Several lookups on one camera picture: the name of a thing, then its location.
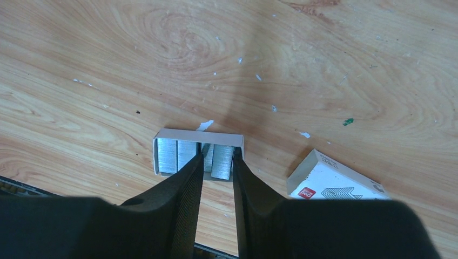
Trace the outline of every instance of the box of staples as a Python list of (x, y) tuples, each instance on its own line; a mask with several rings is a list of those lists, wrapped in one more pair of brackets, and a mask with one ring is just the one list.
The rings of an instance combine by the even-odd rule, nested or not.
[(290, 197), (296, 199), (390, 199), (383, 186), (312, 150), (287, 180)]
[(243, 135), (162, 128), (153, 140), (154, 173), (170, 176), (201, 151), (204, 180), (232, 181), (232, 156), (236, 147), (241, 148), (245, 157)]

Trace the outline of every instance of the red logo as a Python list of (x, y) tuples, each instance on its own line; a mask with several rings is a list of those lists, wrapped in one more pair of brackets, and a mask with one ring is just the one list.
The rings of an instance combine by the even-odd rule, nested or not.
[(312, 198), (312, 196), (315, 194), (316, 192), (308, 187), (305, 187), (304, 189), (302, 189), (298, 195), (301, 196), (302, 198), (304, 199), (307, 199), (307, 200), (310, 200), (310, 198)]

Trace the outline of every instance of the wooden surface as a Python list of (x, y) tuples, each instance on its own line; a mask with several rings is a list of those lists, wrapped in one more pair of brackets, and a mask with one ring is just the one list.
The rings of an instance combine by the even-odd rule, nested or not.
[[(454, 0), (4, 0), (0, 174), (121, 203), (163, 180), (160, 128), (214, 120), (279, 193), (315, 147), (457, 258), (457, 60)], [(230, 183), (204, 183), (196, 241), (237, 254)]]

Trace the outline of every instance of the silver staple block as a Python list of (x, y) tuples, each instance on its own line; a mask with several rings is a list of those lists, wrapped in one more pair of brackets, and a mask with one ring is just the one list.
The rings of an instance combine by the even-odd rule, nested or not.
[(178, 140), (178, 171), (197, 155), (197, 142)]
[(231, 146), (214, 145), (212, 177), (229, 180), (234, 149)]
[(177, 170), (178, 144), (173, 139), (157, 139), (158, 166), (161, 173), (174, 174)]
[(202, 143), (202, 155), (204, 156), (204, 172), (212, 171), (214, 144)]

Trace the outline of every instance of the green speck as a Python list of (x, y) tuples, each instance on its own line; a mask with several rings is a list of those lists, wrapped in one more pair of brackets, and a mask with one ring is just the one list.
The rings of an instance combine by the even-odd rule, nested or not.
[(355, 120), (353, 118), (349, 118), (349, 119), (346, 119), (344, 122), (343, 122), (343, 125), (344, 126), (347, 126), (349, 124), (352, 124)]

